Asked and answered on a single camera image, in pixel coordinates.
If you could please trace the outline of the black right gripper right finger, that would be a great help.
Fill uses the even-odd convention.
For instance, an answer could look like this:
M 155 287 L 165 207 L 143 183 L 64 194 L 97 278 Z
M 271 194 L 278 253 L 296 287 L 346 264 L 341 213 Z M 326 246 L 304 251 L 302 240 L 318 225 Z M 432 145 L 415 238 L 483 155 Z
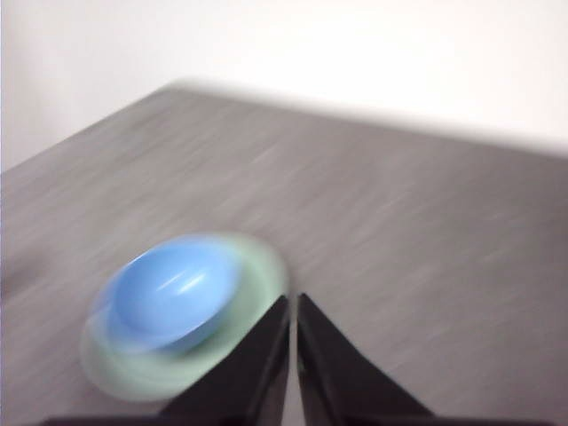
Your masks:
M 425 425 L 435 415 L 366 359 L 305 293 L 297 371 L 308 425 Z

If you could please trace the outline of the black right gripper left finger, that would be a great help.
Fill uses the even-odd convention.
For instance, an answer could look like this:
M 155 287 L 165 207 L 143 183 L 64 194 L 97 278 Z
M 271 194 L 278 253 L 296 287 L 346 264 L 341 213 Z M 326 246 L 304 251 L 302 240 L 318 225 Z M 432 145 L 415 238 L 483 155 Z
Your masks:
M 162 425 L 280 425 L 289 301 L 280 296 L 234 350 L 159 413 Z

